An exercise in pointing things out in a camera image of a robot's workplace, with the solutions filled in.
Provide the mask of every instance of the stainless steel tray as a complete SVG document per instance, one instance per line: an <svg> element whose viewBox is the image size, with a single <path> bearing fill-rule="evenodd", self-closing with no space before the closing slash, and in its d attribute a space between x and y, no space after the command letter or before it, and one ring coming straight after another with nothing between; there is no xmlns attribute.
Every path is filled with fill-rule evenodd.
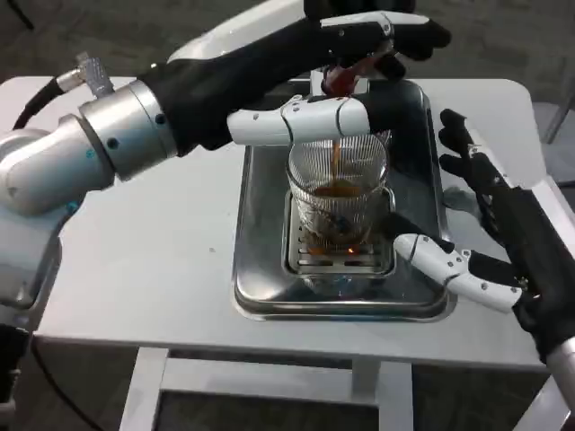
<svg viewBox="0 0 575 431"><path fill-rule="evenodd" d="M397 212L426 231L445 236L437 151L426 98L415 84L398 85L404 86L412 111L409 121L394 130L387 186L395 194ZM246 148L234 250L238 310L258 320L429 321L447 315L454 297L401 259L395 260L393 270L368 277L369 286L363 286L355 297L319 295L306 283L308 277L290 268L284 232L285 222L291 220L286 217L290 211L285 171L288 151L286 147Z"/></svg>

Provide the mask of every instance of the metal frame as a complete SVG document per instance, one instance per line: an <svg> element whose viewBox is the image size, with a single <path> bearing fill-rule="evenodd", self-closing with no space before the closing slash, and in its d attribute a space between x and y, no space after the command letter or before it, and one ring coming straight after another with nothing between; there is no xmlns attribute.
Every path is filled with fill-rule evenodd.
<svg viewBox="0 0 575 431"><path fill-rule="evenodd" d="M575 81L573 81L573 88L570 90L567 97L562 101L562 103L557 107L557 111L551 118L551 122L544 132L543 138L541 139L544 144L552 144L559 130L561 129L563 122L567 118L569 111L575 109Z"/></svg>
<svg viewBox="0 0 575 431"><path fill-rule="evenodd" d="M513 431L561 431L570 414L557 383L550 377Z"/></svg>
<svg viewBox="0 0 575 431"><path fill-rule="evenodd" d="M139 349L120 431L153 431L168 391L372 406L380 429L413 431L411 364L366 358L343 370L168 356L167 348Z"/></svg>

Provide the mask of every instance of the metal grate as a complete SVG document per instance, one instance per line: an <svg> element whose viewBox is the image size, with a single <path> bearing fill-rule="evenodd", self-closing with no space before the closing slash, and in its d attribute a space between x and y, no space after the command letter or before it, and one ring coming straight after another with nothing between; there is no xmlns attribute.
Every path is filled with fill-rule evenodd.
<svg viewBox="0 0 575 431"><path fill-rule="evenodd" d="M305 229L299 221L291 193L286 199L284 246L287 266L298 275L364 275L383 276L394 267L392 245L372 229L359 244L333 245ZM382 193L382 211L394 211L394 195Z"/></svg>

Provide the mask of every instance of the brown liquid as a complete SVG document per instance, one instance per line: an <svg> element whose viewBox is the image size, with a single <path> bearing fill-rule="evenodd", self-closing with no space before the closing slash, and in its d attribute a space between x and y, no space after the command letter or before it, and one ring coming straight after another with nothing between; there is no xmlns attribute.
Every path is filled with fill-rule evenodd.
<svg viewBox="0 0 575 431"><path fill-rule="evenodd" d="M359 196L361 188L345 180L336 180L329 186L321 186L314 190L315 196L326 196L329 198L351 198Z"/></svg>
<svg viewBox="0 0 575 431"><path fill-rule="evenodd" d="M335 187L335 182L338 177L338 165L340 164L340 140L332 140L332 186Z"/></svg>
<svg viewBox="0 0 575 431"><path fill-rule="evenodd" d="M349 181L338 180L340 157L340 140L334 139L332 140L332 181L329 186L321 186L315 189L314 195L329 198L350 198L361 194L361 188L358 186L354 186Z"/></svg>

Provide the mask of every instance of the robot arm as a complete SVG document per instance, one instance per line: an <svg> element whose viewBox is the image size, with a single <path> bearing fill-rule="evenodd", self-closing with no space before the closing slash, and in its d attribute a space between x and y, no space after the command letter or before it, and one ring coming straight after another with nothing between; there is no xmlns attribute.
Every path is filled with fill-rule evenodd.
<svg viewBox="0 0 575 431"><path fill-rule="evenodd" d="M116 92L97 64L81 58L76 70L54 81L53 90L86 82L96 101L80 107L79 117L60 119L51 133L18 129L0 136L0 428L13 414L18 362L58 269L58 233L88 191L108 188L115 176L128 180L197 145L217 149L232 138L250 144L260 133L261 143L287 145L389 128L393 104L371 96L293 99L261 112L256 134L249 131L256 127L255 112L240 110L310 69L377 53L392 57L395 50L425 59L450 40L425 17L366 13L364 7L333 16L325 7L331 3L345 2L261 4ZM27 118L35 112L29 109ZM311 125L311 117L321 125ZM34 310L40 312L32 317Z"/></svg>
<svg viewBox="0 0 575 431"><path fill-rule="evenodd" d="M386 236L423 273L469 299L513 311L542 362L575 409L575 215L550 177L530 189L512 184L469 120L444 110L442 168L465 179L477 195L483 225L502 243L511 264L463 251L392 215Z"/></svg>

